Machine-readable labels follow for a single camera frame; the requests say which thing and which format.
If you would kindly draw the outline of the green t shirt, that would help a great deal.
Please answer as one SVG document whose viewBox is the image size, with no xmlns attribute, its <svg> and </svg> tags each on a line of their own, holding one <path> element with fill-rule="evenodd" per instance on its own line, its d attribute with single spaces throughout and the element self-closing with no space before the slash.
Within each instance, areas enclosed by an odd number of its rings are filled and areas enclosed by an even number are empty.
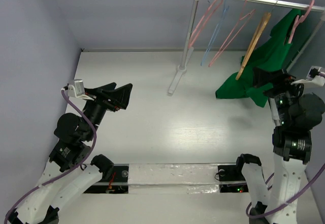
<svg viewBox="0 0 325 224">
<path fill-rule="evenodd" d="M 284 61 L 292 46 L 288 39 L 297 16 L 301 16 L 301 10 L 292 9 L 273 26 L 270 38 L 252 52 L 239 80 L 236 80 L 237 73 L 233 73 L 217 89 L 215 92 L 217 99 L 251 98 L 257 106 L 265 106 L 268 98 L 263 92 L 272 88 L 272 84 L 254 88 L 253 68 L 257 67 L 268 72 L 284 68 Z"/>
</svg>

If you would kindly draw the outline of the pink plastic hanger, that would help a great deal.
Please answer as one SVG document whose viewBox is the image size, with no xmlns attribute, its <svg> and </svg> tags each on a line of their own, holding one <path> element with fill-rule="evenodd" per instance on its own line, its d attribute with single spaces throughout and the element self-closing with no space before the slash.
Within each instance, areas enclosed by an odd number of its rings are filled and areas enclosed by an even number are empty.
<svg viewBox="0 0 325 224">
<path fill-rule="evenodd" d="M 292 29 L 291 29 L 291 32 L 290 32 L 290 35 L 289 35 L 289 38 L 288 38 L 288 44 L 291 44 L 292 43 L 292 40 L 293 40 L 295 31 L 296 31 L 298 25 L 300 23 L 303 23 L 305 21 L 305 19 L 307 18 L 307 16 L 309 15 L 309 13 L 312 10 L 312 7 L 314 6 L 314 2 L 315 2 L 315 0 L 311 0 L 310 5 L 307 8 L 307 10 L 306 10 L 306 12 L 305 12 L 304 15 L 302 15 L 302 16 L 299 16 L 298 15 L 298 16 L 296 16 L 296 18 L 294 20 L 294 24 L 293 24 Z"/>
</svg>

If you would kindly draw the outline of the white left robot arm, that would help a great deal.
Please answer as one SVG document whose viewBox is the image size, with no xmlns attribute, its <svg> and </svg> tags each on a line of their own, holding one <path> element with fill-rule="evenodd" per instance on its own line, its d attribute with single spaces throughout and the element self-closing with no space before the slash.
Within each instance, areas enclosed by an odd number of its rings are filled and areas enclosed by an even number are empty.
<svg viewBox="0 0 325 224">
<path fill-rule="evenodd" d="M 58 141 L 41 177 L 7 212 L 5 223 L 59 223 L 62 211 L 89 187 L 114 177 L 114 164 L 106 156 L 96 155 L 89 164 L 85 161 L 94 150 L 106 112 L 125 110 L 132 88 L 131 83 L 117 87 L 115 82 L 86 88 L 81 79 L 75 79 L 61 89 L 76 113 L 65 113 L 57 121 Z"/>
</svg>

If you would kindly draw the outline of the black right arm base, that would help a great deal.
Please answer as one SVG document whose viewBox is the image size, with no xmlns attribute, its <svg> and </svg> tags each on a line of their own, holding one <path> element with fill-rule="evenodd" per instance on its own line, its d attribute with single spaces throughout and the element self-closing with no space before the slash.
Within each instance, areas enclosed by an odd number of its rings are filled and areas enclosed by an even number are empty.
<svg viewBox="0 0 325 224">
<path fill-rule="evenodd" d="M 245 178 L 234 164 L 218 165 L 214 178 L 219 182 L 219 191 L 221 193 L 248 192 Z"/>
</svg>

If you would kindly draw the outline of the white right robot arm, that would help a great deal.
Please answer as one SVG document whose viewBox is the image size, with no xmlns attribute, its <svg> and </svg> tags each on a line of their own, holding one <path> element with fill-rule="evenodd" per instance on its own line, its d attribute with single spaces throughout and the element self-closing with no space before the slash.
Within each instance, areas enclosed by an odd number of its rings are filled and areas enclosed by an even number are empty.
<svg viewBox="0 0 325 224">
<path fill-rule="evenodd" d="M 297 223 L 298 198 L 324 171 L 300 188 L 302 175 L 311 158 L 311 130 L 324 114 L 324 101 L 305 87 L 324 86 L 324 68 L 312 66 L 305 79 L 296 79 L 285 70 L 267 72 L 253 69 L 253 86 L 269 83 L 268 97 L 275 128 L 272 134 L 274 173 L 270 187 L 264 178 L 259 157 L 242 154 L 237 158 L 234 174 L 245 179 L 251 202 L 246 209 L 249 223 Z"/>
</svg>

